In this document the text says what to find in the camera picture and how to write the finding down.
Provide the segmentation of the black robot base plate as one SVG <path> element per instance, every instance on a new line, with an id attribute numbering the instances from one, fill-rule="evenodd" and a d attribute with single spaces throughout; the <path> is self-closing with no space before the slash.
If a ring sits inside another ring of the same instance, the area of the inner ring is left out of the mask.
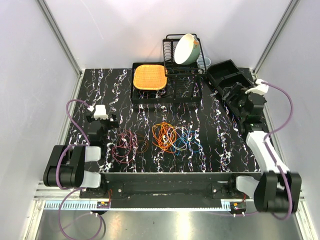
<path id="1" fill-rule="evenodd" d="M 207 172 L 207 173 L 178 173 L 178 172 L 150 172 L 128 173 L 112 172 L 102 175 L 107 187 L 112 190 L 113 198 L 117 194 L 122 197 L 132 195 L 170 195 L 200 194 L 204 197 L 213 197 L 219 193 L 223 185 L 230 179 L 238 176 L 249 176 L 255 180 L 261 178 L 259 172 Z"/>

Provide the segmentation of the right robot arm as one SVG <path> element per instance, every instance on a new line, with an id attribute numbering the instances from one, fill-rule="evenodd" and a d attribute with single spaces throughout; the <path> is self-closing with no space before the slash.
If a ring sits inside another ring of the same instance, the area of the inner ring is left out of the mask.
<path id="1" fill-rule="evenodd" d="M 228 195 L 253 199 L 258 212 L 272 213 L 283 219 L 298 208 L 302 185 L 301 176 L 289 170 L 274 149 L 265 126 L 263 110 L 267 102 L 264 94 L 270 86 L 262 82 L 245 87 L 239 82 L 222 90 L 222 100 L 237 120 L 239 131 L 253 153 L 261 171 L 260 179 L 238 175 L 227 185 Z"/>

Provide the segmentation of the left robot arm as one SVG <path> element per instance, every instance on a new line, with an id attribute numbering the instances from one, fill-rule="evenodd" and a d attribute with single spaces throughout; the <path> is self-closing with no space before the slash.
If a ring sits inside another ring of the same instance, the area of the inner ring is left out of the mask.
<path id="1" fill-rule="evenodd" d="M 94 119 L 88 115 L 89 146 L 83 144 L 55 145 L 43 174 L 43 183 L 47 187 L 60 189 L 90 188 L 97 198 L 108 193 L 108 186 L 102 182 L 102 175 L 85 170 L 85 164 L 98 162 L 107 154 L 109 131 L 119 127 L 117 116 L 113 113 L 107 119 Z"/>

